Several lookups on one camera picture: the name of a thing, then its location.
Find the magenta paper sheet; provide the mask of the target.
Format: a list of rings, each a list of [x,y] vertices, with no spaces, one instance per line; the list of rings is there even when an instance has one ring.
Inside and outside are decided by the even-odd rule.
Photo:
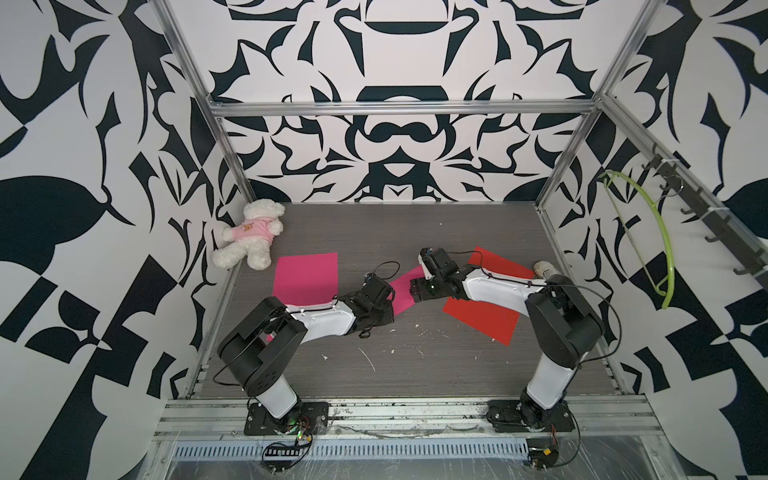
[[[333,308],[327,310],[338,288],[337,253],[278,259],[272,295],[307,328],[304,342],[342,334],[344,316]]]
[[[411,281],[415,279],[421,279],[423,277],[423,268],[416,267],[404,273],[391,283],[391,286],[394,289],[392,307],[395,316],[400,315],[415,305],[415,300],[410,293]]]

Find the red square paper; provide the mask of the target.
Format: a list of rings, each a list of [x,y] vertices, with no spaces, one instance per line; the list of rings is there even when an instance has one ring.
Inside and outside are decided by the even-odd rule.
[[[469,263],[481,265],[485,270],[512,277],[532,279],[534,272],[522,265],[505,259],[481,247],[476,247]],[[449,298],[443,312],[465,325],[508,346],[520,318],[516,311],[486,302],[474,302]]]

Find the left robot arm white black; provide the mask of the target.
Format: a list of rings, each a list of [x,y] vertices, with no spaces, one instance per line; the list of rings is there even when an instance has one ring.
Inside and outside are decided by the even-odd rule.
[[[301,416],[300,398],[285,378],[299,347],[326,337],[369,337],[394,321],[395,297],[394,288],[373,273],[360,289],[326,304],[294,306],[267,297],[220,341],[216,354],[234,385],[287,429]]]

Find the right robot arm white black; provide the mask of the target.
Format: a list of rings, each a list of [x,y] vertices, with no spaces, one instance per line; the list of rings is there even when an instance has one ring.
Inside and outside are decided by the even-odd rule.
[[[418,261],[425,277],[411,282],[410,293],[415,301],[474,301],[529,318],[542,356],[521,395],[521,414],[531,425],[535,419],[553,413],[605,330],[604,321],[579,287],[561,274],[536,282],[481,266],[460,266],[442,248],[422,249]]]

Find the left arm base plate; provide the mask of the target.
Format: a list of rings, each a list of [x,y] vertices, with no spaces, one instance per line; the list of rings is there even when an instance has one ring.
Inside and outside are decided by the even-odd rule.
[[[317,428],[327,426],[329,409],[327,402],[299,400],[285,416],[276,418],[262,404],[249,404],[243,433],[249,437],[312,434]]]

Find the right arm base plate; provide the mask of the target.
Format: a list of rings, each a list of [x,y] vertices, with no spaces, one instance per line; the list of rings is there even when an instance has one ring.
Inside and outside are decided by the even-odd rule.
[[[533,400],[490,400],[486,420],[498,433],[572,432],[573,415],[565,401],[551,409],[542,409]]]

